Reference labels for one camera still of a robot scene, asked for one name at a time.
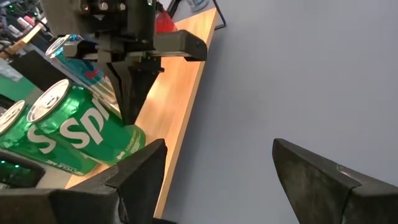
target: sprite can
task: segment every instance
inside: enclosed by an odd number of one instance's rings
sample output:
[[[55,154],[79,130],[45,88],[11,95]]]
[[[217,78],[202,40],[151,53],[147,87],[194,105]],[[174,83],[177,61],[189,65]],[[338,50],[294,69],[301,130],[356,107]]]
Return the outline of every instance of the sprite can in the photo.
[[[0,117],[0,147],[75,175],[85,175],[96,167],[95,161],[62,147],[28,122],[28,111],[21,100]]]
[[[142,129],[125,127],[90,91],[69,80],[51,86],[33,104],[27,120],[63,146],[109,166],[145,144]]]

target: blue wall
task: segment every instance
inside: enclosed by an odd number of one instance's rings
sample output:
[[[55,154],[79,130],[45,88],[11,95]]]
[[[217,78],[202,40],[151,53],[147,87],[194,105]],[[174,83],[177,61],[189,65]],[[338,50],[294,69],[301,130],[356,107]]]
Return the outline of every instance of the blue wall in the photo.
[[[298,223],[274,138],[398,185],[398,1],[218,2],[164,218]]]

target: screw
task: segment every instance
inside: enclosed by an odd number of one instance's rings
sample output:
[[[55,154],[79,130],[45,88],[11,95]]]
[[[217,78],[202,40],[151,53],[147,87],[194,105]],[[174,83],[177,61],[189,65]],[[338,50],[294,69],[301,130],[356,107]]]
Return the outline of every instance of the screw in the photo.
[[[119,10],[120,10],[120,11],[126,10],[126,5],[125,5],[124,3],[120,3],[120,4],[119,4]]]
[[[100,3],[100,4],[99,4],[99,9],[100,9],[101,11],[106,11],[106,10],[108,10],[108,4],[107,4],[106,2]]]

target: printed logo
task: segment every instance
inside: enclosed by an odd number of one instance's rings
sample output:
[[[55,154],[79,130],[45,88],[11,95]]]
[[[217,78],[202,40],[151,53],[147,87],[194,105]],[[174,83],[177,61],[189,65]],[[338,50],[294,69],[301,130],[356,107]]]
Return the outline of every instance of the printed logo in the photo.
[[[116,158],[118,160],[121,160],[125,154],[126,154],[125,152],[120,152],[120,154],[118,156],[116,156]]]
[[[84,115],[80,118],[80,123],[85,127],[86,132],[81,131],[70,131],[69,128],[76,125],[81,125],[75,118],[67,119],[60,127],[60,133],[62,136],[68,139],[78,139],[81,143],[72,143],[72,146],[76,149],[82,149],[86,147],[91,139],[94,140],[95,144],[99,145],[103,138],[101,136],[101,131],[104,128],[104,118],[109,119],[109,113],[106,109],[98,102],[97,99],[93,98],[92,102],[96,108],[88,109]],[[98,130],[90,120],[94,118],[98,124]]]
[[[49,139],[48,137],[44,135],[37,135],[36,132],[37,128],[32,125],[29,130],[27,131],[27,138],[29,141],[34,142],[34,143],[47,143],[49,146],[44,147],[44,148],[39,148],[41,152],[44,154],[50,153],[55,146],[57,145],[57,142],[54,141],[53,139]]]

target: electronic equipment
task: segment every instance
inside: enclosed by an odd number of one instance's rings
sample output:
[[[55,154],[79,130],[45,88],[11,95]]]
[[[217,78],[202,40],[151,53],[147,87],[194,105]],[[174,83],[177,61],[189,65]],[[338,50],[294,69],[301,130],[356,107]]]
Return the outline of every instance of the electronic equipment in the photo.
[[[64,45],[65,56],[96,62],[111,80],[124,124],[134,124],[159,72],[161,57],[207,58],[205,42],[186,30],[155,33],[157,0],[41,0],[54,35],[94,34]]]
[[[0,189],[36,187],[44,174],[36,163],[0,152]]]

